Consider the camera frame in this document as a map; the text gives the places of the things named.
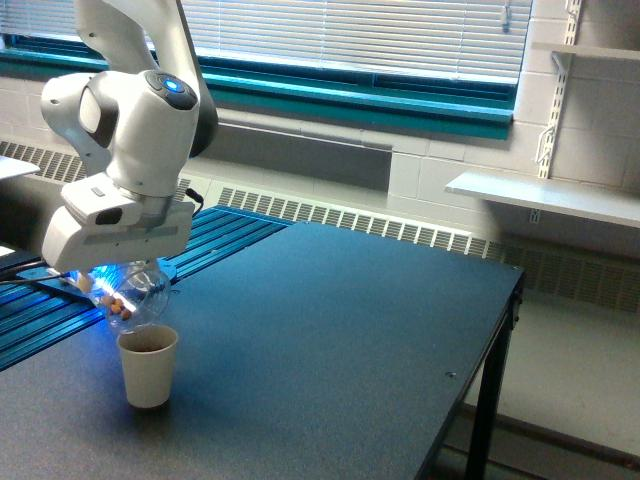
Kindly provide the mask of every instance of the black table leg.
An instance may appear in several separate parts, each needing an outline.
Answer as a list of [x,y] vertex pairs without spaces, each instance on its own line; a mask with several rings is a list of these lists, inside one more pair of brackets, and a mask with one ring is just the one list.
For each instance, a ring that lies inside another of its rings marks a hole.
[[517,309],[518,304],[519,296],[514,295],[514,299],[506,312],[506,318],[498,333],[498,337],[493,343],[484,362],[484,371],[482,372],[482,383],[480,385],[478,406],[473,424],[473,434],[471,436],[471,447],[469,448],[465,480],[484,479],[487,459],[489,457],[489,448],[491,446],[491,434],[498,412],[502,377],[507,363],[511,330],[515,322],[515,309]]

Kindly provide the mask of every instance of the white brick wall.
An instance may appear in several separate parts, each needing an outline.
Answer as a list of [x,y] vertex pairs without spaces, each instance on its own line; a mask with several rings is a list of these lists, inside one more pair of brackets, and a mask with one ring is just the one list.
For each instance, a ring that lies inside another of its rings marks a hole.
[[[534,0],[527,45],[536,40],[562,42],[567,19],[564,3],[563,0]],[[602,45],[606,41],[628,47],[635,42],[640,48],[640,28],[637,28],[640,2],[589,0],[584,4],[579,43]],[[548,120],[556,70],[548,52],[530,48],[523,65],[515,121],[507,141],[428,132],[420,136],[415,132],[387,133],[220,109],[223,123],[246,129],[249,144],[255,141],[252,132],[261,130],[274,135],[317,138],[390,151],[389,192],[383,200],[379,195],[365,194],[339,183],[235,164],[229,159],[192,162],[187,168],[300,195],[327,196],[329,200],[491,230],[496,223],[505,222],[492,218],[485,204],[445,194],[443,190],[449,180],[469,168],[536,174],[537,138]],[[46,128],[39,114],[41,89],[40,82],[0,77],[0,132],[38,143],[64,145]],[[561,127],[552,176],[640,191],[640,63],[576,59]],[[282,142],[287,143],[287,138],[282,137]],[[265,155],[261,147],[255,145],[256,151]],[[326,148],[331,148],[331,143],[327,143]],[[290,155],[304,162],[304,151],[292,148]],[[527,215],[527,212],[522,210],[521,214]],[[530,232],[525,233],[557,239],[557,232],[546,235],[544,222],[530,228]],[[606,225],[589,225],[586,230],[594,228],[606,231]],[[582,246],[600,248],[590,244],[588,238],[584,242]],[[638,255],[634,249],[620,251],[612,246],[611,251]]]

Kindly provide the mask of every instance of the window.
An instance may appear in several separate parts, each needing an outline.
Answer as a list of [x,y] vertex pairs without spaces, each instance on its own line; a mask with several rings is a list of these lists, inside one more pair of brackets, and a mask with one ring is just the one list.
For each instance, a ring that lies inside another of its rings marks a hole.
[[[214,90],[508,124],[531,1],[182,3]],[[10,48],[83,50],[73,45],[72,0],[4,0],[0,8]]]

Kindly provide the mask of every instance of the teal window frame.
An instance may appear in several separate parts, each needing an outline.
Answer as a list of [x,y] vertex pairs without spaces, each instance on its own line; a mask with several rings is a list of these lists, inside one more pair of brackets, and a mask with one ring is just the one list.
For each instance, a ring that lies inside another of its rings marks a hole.
[[[0,71],[50,78],[102,71],[80,42],[4,35]],[[353,123],[507,139],[517,85],[411,78],[199,57],[217,103]]]

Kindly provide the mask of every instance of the window sill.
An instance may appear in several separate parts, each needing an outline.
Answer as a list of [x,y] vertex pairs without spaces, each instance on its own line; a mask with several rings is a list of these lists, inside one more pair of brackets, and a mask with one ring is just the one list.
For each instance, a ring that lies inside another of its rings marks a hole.
[[[8,75],[46,79],[79,70],[106,69],[107,63],[95,58],[18,48],[0,51],[0,71]],[[285,82],[286,77],[282,76],[259,73],[240,76],[238,72],[206,66],[203,75],[217,103],[223,107],[253,108],[374,129],[506,139],[513,117],[510,108],[496,108],[488,102],[454,102],[445,95],[417,94],[406,98],[391,89],[388,94],[380,94],[366,87],[301,79]]]

